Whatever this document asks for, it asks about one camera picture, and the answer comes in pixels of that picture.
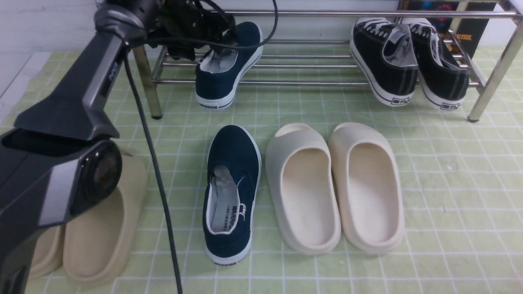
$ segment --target navy blue sneaker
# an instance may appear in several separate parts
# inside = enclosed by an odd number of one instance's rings
[[[263,41],[262,30],[247,21],[236,26],[238,46],[252,46]],[[196,66],[196,102],[212,109],[227,108],[234,100],[236,88],[247,72],[262,57],[263,46],[245,51],[228,51],[218,55],[207,52]]]
[[[218,265],[234,265],[251,249],[261,166],[258,146],[244,128],[226,126],[214,137],[207,162],[203,232],[207,254]]]

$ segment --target cream slide sandal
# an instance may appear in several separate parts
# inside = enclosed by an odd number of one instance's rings
[[[140,158],[125,154],[116,190],[65,228],[64,269],[80,285],[114,280],[129,260],[147,192],[147,169]]]
[[[45,276],[62,264],[64,249],[64,226],[47,229],[38,237],[35,253],[29,271],[29,278]]]
[[[304,254],[331,251],[341,224],[323,137],[301,123],[282,127],[269,142],[265,169],[287,244]]]
[[[392,149],[371,127],[346,122],[328,147],[347,239],[363,251],[389,252],[405,233],[400,177]]]

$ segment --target white wall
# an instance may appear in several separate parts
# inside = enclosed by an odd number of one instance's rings
[[[384,0],[277,1],[280,9],[392,10],[397,6],[397,1]],[[272,9],[270,0],[217,3],[226,9]],[[95,10],[95,0],[0,0],[0,52],[81,50],[93,36]],[[265,34],[269,33],[271,17],[252,20],[262,26]],[[348,38],[350,25],[351,19],[347,18],[281,18],[276,37]],[[510,20],[491,20],[480,44],[503,46],[513,28]]]

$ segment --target black sneaker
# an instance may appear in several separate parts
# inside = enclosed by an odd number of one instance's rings
[[[403,106],[411,100],[418,65],[408,26],[382,17],[358,18],[350,49],[380,102]]]
[[[459,67],[427,19],[402,18],[399,23],[410,27],[425,97],[435,108],[458,109],[469,86],[469,71]]]
[[[261,166],[258,146],[244,128],[226,126],[214,137],[207,163],[203,232],[207,255],[218,265],[236,264],[251,249]]]

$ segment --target shoe rack leg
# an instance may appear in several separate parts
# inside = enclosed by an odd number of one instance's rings
[[[160,101],[158,100],[158,93],[156,92],[156,87],[153,83],[153,76],[151,73],[151,68],[149,67],[149,60],[147,59],[147,54],[145,53],[145,47],[139,46],[133,50],[134,58],[136,59],[136,64],[138,66],[138,72],[140,73],[140,79],[142,80],[143,89],[145,90],[145,98],[147,99],[147,104],[149,105],[149,110],[151,111],[151,117],[153,119],[162,118],[162,107],[160,106]]]
[[[496,66],[492,70],[488,81],[482,88],[478,88],[477,91],[480,93],[480,96],[476,100],[474,107],[469,114],[469,122],[478,122],[480,120],[481,114],[485,111],[485,108],[488,105],[488,102],[494,96],[499,84],[501,83],[503,77],[507,73],[508,68],[514,61],[521,45],[523,44],[523,21],[520,21],[516,26],[516,30],[512,34],[510,40],[508,41],[505,50],[501,54],[501,57],[497,61]]]

